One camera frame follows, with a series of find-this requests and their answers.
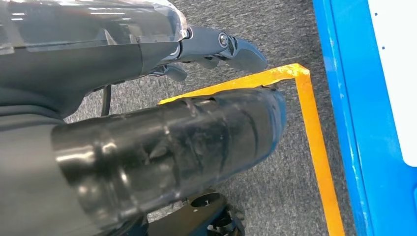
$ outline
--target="bolt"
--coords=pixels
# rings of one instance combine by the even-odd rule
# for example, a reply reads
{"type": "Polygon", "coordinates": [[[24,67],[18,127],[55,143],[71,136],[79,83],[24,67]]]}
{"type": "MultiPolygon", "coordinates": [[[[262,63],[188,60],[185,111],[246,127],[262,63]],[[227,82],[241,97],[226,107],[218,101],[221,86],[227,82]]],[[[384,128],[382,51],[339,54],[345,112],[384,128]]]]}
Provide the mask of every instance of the bolt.
{"type": "Polygon", "coordinates": [[[223,48],[227,47],[227,45],[229,44],[229,38],[227,34],[223,32],[219,34],[219,43],[220,43],[220,46],[222,46],[223,48]]]}

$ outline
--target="transparent plastic cover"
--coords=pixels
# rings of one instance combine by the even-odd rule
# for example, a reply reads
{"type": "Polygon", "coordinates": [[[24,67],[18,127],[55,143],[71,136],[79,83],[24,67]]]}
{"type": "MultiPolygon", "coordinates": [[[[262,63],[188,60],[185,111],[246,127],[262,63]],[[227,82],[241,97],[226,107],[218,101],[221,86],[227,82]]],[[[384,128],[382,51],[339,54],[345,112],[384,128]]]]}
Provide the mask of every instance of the transparent plastic cover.
{"type": "Polygon", "coordinates": [[[0,55],[178,42],[184,15],[167,0],[0,0],[0,55]]]}

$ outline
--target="white panel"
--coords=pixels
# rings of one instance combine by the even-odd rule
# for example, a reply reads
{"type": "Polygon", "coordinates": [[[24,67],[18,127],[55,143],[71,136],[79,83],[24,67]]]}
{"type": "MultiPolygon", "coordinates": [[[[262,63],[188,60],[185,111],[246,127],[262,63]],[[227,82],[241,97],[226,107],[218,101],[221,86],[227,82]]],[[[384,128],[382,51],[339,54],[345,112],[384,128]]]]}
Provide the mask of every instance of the white panel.
{"type": "Polygon", "coordinates": [[[402,156],[417,167],[417,0],[368,3],[402,156]]]}

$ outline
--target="orange tape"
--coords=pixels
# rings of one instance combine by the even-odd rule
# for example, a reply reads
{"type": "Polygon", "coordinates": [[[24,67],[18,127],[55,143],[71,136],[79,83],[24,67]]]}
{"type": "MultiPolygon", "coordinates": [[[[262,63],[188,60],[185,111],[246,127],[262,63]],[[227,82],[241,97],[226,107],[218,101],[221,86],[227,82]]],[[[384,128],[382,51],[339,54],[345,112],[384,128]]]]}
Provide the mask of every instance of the orange tape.
{"type": "Polygon", "coordinates": [[[300,64],[290,64],[277,67],[258,74],[245,76],[218,85],[203,88],[180,96],[168,98],[159,104],[171,102],[182,97],[212,95],[229,89],[255,88],[268,86],[282,80],[295,79],[301,112],[304,119],[305,132],[310,146],[311,158],[316,172],[317,185],[322,198],[323,210],[326,217],[330,236],[344,236],[344,229],[340,209],[334,190],[333,180],[328,163],[326,146],[317,112],[310,71],[300,64]]]}

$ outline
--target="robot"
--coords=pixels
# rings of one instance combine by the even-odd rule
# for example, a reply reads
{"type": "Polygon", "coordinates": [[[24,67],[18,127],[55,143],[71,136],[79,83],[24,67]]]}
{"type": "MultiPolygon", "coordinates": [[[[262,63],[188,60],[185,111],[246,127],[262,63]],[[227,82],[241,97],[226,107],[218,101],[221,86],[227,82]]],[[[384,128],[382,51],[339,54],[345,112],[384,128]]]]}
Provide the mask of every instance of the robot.
{"type": "Polygon", "coordinates": [[[263,71],[258,49],[188,24],[165,0],[0,4],[1,235],[244,235],[225,197],[208,188],[275,149],[285,125],[280,92],[108,109],[110,85],[146,75],[184,80],[175,62],[263,71]],[[63,121],[99,89],[102,117],[63,121]],[[185,207],[148,224],[148,213],[183,199],[185,207]]]}

